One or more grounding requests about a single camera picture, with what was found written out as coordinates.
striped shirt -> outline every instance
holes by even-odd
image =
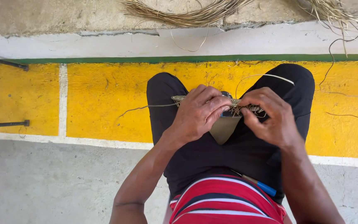
[[[252,182],[214,175],[191,184],[170,202],[170,224],[283,223],[285,209]]]

blue pen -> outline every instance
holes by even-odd
[[[260,181],[257,181],[257,180],[255,180],[255,179],[253,179],[253,178],[251,178],[251,177],[247,177],[247,176],[245,176],[245,175],[241,175],[241,174],[237,173],[237,172],[234,171],[234,170],[231,170],[231,171],[233,171],[233,172],[235,172],[236,174],[240,175],[244,180],[253,182],[253,183],[256,184],[258,187],[260,187],[260,188],[262,189],[262,191],[265,191],[266,194],[268,194],[268,195],[270,195],[270,196],[273,196],[273,197],[276,195],[276,192],[277,192],[277,191],[274,190],[273,188],[267,186],[266,184],[264,184],[264,183],[262,183],[262,182],[260,182]]]

black metal bar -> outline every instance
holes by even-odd
[[[21,65],[21,64],[16,64],[10,61],[4,61],[0,59],[0,64],[4,64],[4,65],[10,65],[16,68],[20,68],[23,69],[24,71],[28,71],[29,70],[29,66],[28,65]]]
[[[7,127],[7,126],[30,126],[30,120],[24,120],[23,122],[8,122],[8,123],[0,123],[0,127]]]

black pants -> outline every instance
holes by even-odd
[[[262,76],[247,92],[262,87],[271,88],[292,106],[298,131],[306,139],[310,122],[314,79],[311,72],[295,64],[281,64],[266,74],[289,79],[293,86],[282,79]],[[188,91],[181,81],[169,74],[159,73],[147,83],[148,105],[174,103],[171,96],[186,95]],[[149,107],[153,142],[156,144],[162,133],[175,119],[177,106]],[[223,145],[218,145],[207,132],[199,140],[180,148],[169,161],[164,176],[167,178],[172,196],[181,194],[192,182],[211,174],[250,176],[276,189],[274,201],[281,204],[284,191],[281,181],[281,154],[277,146],[258,139],[244,124],[238,122],[233,134]]]

man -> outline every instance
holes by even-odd
[[[170,223],[291,223],[281,206],[284,192],[297,223],[344,223],[305,150],[314,79],[305,68],[282,64],[270,70],[284,80],[262,76],[239,106],[260,105],[257,118],[243,108],[243,118],[223,145],[209,133],[230,100],[211,86],[187,92],[175,76],[148,81],[154,147],[132,170],[114,199],[110,223],[147,223],[144,203],[163,173],[171,192]],[[277,193],[269,196],[237,173],[252,177]]]

